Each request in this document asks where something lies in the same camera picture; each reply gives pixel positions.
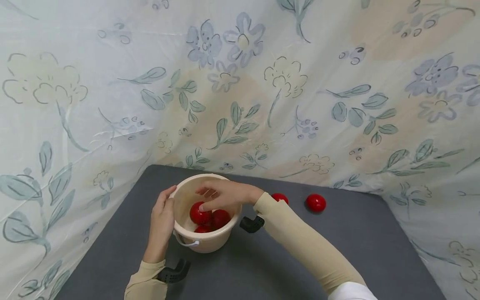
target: floral backdrop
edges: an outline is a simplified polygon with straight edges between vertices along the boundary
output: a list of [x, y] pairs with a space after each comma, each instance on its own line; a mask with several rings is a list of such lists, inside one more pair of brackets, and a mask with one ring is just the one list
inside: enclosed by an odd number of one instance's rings
[[1, 0], [0, 298], [54, 299], [162, 164], [381, 195], [446, 297], [480, 300], [479, 12]]

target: wrist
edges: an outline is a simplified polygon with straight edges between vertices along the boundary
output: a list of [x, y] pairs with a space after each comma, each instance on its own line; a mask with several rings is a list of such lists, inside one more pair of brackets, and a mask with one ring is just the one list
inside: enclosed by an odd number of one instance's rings
[[168, 242], [163, 244], [148, 243], [145, 250], [143, 261], [149, 264], [157, 264], [165, 259]]
[[251, 186], [251, 190], [249, 193], [249, 203], [251, 205], [257, 204], [258, 199], [263, 195], [264, 191], [257, 188], [256, 186]]

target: bucket rim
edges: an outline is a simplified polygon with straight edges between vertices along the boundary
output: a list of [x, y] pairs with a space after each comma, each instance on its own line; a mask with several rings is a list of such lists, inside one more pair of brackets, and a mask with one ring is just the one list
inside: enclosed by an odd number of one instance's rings
[[[176, 190], [170, 195], [171, 198], [174, 198], [175, 197], [175, 194], [177, 193], [177, 191], [183, 186], [185, 185], [187, 182], [193, 180], [193, 179], [197, 179], [197, 178], [201, 178], [201, 177], [213, 177], [213, 178], [217, 178], [219, 180], [229, 180], [221, 175], [217, 175], [217, 174], [213, 174], [213, 173], [204, 173], [204, 174], [198, 174], [198, 175], [194, 175], [194, 176], [191, 176], [191, 177], [188, 177], [186, 179], [184, 179], [182, 182], [180, 182], [179, 184], [177, 184], [177, 188]], [[208, 232], [208, 233], [196, 233], [196, 232], [192, 232], [192, 231], [189, 231], [185, 228], [183, 228], [176, 220], [175, 220], [175, 224], [174, 224], [174, 229], [175, 231], [182, 235], [183, 237], [186, 237], [188, 239], [191, 239], [191, 240], [199, 240], [199, 241], [202, 241], [202, 240], [212, 240], [216, 237], [219, 237], [223, 234], [225, 234], [226, 232], [228, 231], [231, 231], [232, 228], [235, 226], [235, 224], [237, 223], [238, 219], [240, 218], [240, 214], [241, 214], [241, 209], [242, 209], [242, 205], [240, 204], [239, 205], [239, 208], [236, 212], [236, 214], [234, 214], [232, 216], [232, 219], [225, 225], [223, 226], [222, 228], [220, 229], [217, 229], [215, 231], [212, 231], [212, 232]]]

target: hand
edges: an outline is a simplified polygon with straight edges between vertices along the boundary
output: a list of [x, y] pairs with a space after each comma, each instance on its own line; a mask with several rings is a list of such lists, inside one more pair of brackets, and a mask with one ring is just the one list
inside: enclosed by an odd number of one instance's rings
[[255, 205], [264, 191], [249, 184], [229, 180], [211, 180], [202, 183], [195, 193], [205, 198], [212, 197], [213, 200], [205, 202], [199, 208], [200, 211], [209, 211], [232, 204]]
[[165, 259], [168, 240], [173, 231], [173, 198], [167, 199], [177, 188], [176, 185], [162, 191], [152, 209], [150, 218], [150, 235], [143, 261], [156, 264]]

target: beige arm sleeve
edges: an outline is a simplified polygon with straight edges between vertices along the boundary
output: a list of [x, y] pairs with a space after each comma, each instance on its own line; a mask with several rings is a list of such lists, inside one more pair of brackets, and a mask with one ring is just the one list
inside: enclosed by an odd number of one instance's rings
[[327, 295], [345, 282], [366, 286], [348, 260], [284, 201], [265, 192], [253, 208], [265, 220], [266, 232], [313, 274]]
[[137, 273], [130, 277], [125, 290], [125, 300], [164, 300], [167, 284], [154, 279], [165, 267], [165, 260], [157, 264], [140, 263]]

